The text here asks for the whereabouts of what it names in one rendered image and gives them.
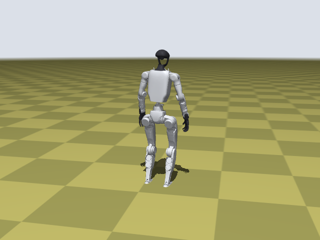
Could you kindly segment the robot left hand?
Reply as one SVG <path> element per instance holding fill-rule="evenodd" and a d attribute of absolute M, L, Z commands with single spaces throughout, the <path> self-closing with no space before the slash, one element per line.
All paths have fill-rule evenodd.
<path fill-rule="evenodd" d="M 146 110 L 145 110 L 145 112 L 141 113 L 141 110 L 139 109 L 139 114 L 140 114 L 139 115 L 139 125 L 140 126 L 142 125 L 142 127 L 144 127 L 142 124 L 142 118 L 146 115 L 145 113 L 146 113 Z"/>

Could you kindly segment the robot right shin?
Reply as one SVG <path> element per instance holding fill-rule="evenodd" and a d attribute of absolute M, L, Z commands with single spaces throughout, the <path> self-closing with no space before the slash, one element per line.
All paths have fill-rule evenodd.
<path fill-rule="evenodd" d="M 165 182 L 164 182 L 164 185 L 166 185 L 166 183 L 167 183 L 167 186 L 170 184 L 171 175 L 172 175 L 172 172 L 173 172 L 174 167 L 175 167 L 176 154 L 177 154 L 177 150 L 174 148 L 172 150 L 171 157 L 166 157 L 166 161 L 165 161 Z"/>

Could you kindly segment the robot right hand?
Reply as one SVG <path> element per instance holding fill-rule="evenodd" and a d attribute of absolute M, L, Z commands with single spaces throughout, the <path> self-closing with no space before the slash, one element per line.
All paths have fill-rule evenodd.
<path fill-rule="evenodd" d="M 182 130 L 184 132 L 187 132 L 189 130 L 189 119 L 188 119 L 189 116 L 188 116 L 188 114 L 186 113 L 183 118 L 184 118 L 183 125 L 185 124 L 185 127 Z"/>

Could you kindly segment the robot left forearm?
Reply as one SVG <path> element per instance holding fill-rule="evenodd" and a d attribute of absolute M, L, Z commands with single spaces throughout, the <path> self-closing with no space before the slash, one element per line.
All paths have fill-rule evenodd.
<path fill-rule="evenodd" d="M 139 109 L 140 109 L 140 111 L 141 111 L 141 113 L 144 113 L 145 112 L 145 97 L 141 97 L 141 96 L 139 96 L 139 94 L 138 94 L 138 96 L 137 96 L 137 98 L 138 98 L 138 101 L 139 101 Z"/>

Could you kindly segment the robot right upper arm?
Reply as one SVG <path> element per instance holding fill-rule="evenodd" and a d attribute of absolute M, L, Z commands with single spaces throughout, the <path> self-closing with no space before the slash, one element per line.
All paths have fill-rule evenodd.
<path fill-rule="evenodd" d="M 184 96 L 183 96 L 183 92 L 182 92 L 182 85 L 181 85 L 181 81 L 180 81 L 180 76 L 179 76 L 179 74 L 170 72 L 170 73 L 169 73 L 169 78 L 170 78 L 170 80 L 173 82 L 175 91 L 176 91 L 176 93 L 177 93 L 177 95 L 175 95 L 177 101 L 182 101 L 182 100 L 184 100 Z"/>

